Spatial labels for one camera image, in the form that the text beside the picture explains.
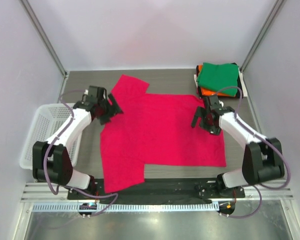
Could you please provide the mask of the pink t shirt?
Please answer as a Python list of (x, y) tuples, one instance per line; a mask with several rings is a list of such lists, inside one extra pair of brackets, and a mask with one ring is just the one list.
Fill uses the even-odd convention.
[(149, 84), (122, 75), (112, 94), (122, 109), (100, 134), (107, 193), (145, 181), (146, 165), (225, 167), (224, 136), (191, 123), (203, 102), (194, 95), (148, 93)]

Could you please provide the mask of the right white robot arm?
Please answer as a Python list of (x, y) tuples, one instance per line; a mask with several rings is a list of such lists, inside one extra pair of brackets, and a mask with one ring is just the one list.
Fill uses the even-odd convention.
[(218, 136), (225, 131), (244, 150), (242, 167), (216, 177), (215, 191), (221, 198), (233, 193), (234, 188), (254, 186), (285, 176), (282, 146), (277, 138), (267, 138), (246, 124), (231, 107), (207, 109), (197, 107), (191, 126)]

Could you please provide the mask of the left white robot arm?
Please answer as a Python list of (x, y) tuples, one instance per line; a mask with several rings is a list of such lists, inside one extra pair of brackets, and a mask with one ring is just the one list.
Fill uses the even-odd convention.
[(46, 182), (54, 195), (59, 193), (60, 187), (64, 187), (90, 200), (97, 192), (95, 178), (74, 170), (69, 149), (93, 120), (104, 125), (123, 111), (113, 94), (107, 94), (102, 87), (96, 93), (85, 91), (74, 106), (63, 105), (70, 112), (67, 120), (46, 141), (37, 141), (32, 147), (32, 175), (34, 179)]

